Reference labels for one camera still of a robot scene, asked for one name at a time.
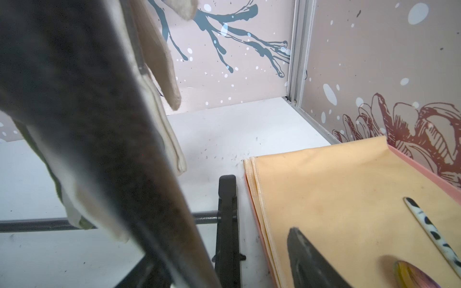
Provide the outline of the cream knitted glove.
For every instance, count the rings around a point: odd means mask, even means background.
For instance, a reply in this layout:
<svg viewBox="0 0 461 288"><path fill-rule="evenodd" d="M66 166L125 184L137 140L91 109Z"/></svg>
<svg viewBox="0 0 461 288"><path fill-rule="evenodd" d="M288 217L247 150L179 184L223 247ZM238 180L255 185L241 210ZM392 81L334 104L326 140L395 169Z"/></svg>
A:
<svg viewBox="0 0 461 288"><path fill-rule="evenodd" d="M181 106L181 94L176 82L174 63L167 42L148 11L148 3L146 1L130 1L130 5L134 13L134 21L145 63L166 102L172 110L177 111Z"/></svg>

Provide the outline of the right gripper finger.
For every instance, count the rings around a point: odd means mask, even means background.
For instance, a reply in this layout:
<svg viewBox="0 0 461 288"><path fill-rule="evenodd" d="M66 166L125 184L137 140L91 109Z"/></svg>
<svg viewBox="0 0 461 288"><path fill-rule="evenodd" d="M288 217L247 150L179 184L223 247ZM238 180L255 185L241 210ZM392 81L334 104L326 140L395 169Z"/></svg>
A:
<svg viewBox="0 0 461 288"><path fill-rule="evenodd" d="M299 228L290 228L287 246L295 288L351 288Z"/></svg>

